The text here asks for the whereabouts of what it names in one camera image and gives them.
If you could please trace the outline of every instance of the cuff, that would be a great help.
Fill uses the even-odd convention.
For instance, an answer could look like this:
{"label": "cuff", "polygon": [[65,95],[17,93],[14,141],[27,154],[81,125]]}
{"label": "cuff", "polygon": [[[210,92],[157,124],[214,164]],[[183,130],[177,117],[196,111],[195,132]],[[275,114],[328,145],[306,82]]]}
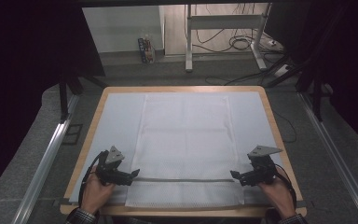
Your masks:
{"label": "cuff", "polygon": [[71,213],[67,221],[69,223],[92,224],[95,221],[95,216],[80,208],[77,208],[74,213]]}
{"label": "cuff", "polygon": [[279,221],[278,224],[308,224],[308,222],[301,216],[301,214],[297,214],[293,217]]}

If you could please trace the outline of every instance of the wooden frame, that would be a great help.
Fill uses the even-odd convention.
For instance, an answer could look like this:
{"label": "wooden frame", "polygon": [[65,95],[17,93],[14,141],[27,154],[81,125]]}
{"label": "wooden frame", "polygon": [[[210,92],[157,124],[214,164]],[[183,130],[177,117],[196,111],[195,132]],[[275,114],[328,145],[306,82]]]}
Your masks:
{"label": "wooden frame", "polygon": [[[222,86],[181,86],[181,87],[108,87],[104,89],[100,102],[98,103],[92,123],[89,126],[89,131],[85,142],[81,149],[79,158],[76,163],[75,170],[72,174],[71,180],[68,184],[67,190],[64,194],[64,199],[69,199],[74,190],[75,183],[79,178],[80,172],[84,166],[87,155],[89,154],[92,139],[97,129],[98,123],[103,113],[104,103],[106,102],[109,93],[119,92],[225,92],[225,91],[257,91],[260,94],[264,109],[266,110],[269,126],[275,139],[278,148],[282,149],[280,153],[283,167],[289,175],[293,187],[296,190],[297,200],[303,201],[303,197],[298,188],[296,177],[294,175],[292,166],[287,156],[284,144],[278,130],[277,123],[273,116],[269,99],[262,87],[258,86],[241,86],[241,87],[222,87]],[[76,205],[62,204],[61,212],[69,214]],[[263,217],[265,215],[267,206],[262,205],[239,205],[234,207],[208,208],[208,209],[155,209],[155,208],[134,208],[122,205],[107,205],[101,209],[102,215],[108,216],[130,216],[130,217]],[[302,216],[307,214],[305,207],[297,208],[298,213]]]}

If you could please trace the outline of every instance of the human hand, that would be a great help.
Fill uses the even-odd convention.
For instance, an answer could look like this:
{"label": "human hand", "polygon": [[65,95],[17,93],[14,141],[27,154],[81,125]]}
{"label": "human hand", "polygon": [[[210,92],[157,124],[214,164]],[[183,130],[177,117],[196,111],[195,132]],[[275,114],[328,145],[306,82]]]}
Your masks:
{"label": "human hand", "polygon": [[[288,178],[282,168],[277,167],[277,171],[282,176]],[[263,190],[269,202],[279,212],[279,215],[282,219],[287,219],[296,215],[296,209],[293,205],[292,195],[279,177],[275,177],[274,181],[270,185],[259,183],[258,187]]]}
{"label": "human hand", "polygon": [[80,209],[95,215],[98,209],[109,200],[114,188],[115,184],[107,184],[106,186],[101,184],[100,179],[95,174],[94,166],[89,174],[83,192],[83,200]]}

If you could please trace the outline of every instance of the metal frame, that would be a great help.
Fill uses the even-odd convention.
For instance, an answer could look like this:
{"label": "metal frame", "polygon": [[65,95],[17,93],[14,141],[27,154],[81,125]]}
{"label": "metal frame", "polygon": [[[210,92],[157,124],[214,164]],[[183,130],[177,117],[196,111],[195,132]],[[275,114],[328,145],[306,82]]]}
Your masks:
{"label": "metal frame", "polygon": [[68,106],[68,117],[64,123],[60,123],[57,126],[53,136],[51,137],[48,148],[46,149],[42,161],[36,169],[30,186],[25,192],[24,198],[22,199],[16,215],[11,222],[12,224],[27,223],[28,218],[34,209],[34,205],[36,203],[37,197],[39,196],[40,190],[43,188],[45,180],[48,177],[48,172],[50,171],[51,165],[57,155],[57,151],[60,148],[62,139],[65,136],[69,124],[71,123],[72,115],[75,111],[78,99],[79,96],[72,96]]}
{"label": "metal frame", "polygon": [[298,97],[305,110],[307,111],[310,121],[312,122],[316,132],[319,134],[322,142],[324,143],[324,148],[327,151],[327,154],[330,156],[331,161],[336,166],[336,169],[341,176],[342,182],[350,193],[354,203],[358,208],[358,183],[353,177],[350,168],[347,166],[344,159],[342,159],[341,154],[339,153],[338,148],[334,144],[333,139],[330,137],[330,134],[325,129],[324,124],[318,120],[318,118],[313,114],[312,111],[312,102],[310,101],[309,96],[306,93],[299,93]]}
{"label": "metal frame", "polygon": [[258,29],[255,41],[251,43],[251,49],[258,68],[261,71],[267,70],[258,46],[266,25],[270,7],[271,3],[268,3],[266,10],[261,15],[192,16],[191,5],[187,5],[186,71],[193,71],[191,31],[211,29]]}

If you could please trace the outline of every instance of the wall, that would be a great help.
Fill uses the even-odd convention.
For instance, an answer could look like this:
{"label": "wall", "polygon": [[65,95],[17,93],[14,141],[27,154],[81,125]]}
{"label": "wall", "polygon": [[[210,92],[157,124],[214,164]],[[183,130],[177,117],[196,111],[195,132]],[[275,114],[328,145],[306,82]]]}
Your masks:
{"label": "wall", "polygon": [[137,39],[152,36],[155,49],[163,49],[163,8],[88,7],[83,8],[98,52],[139,50]]}

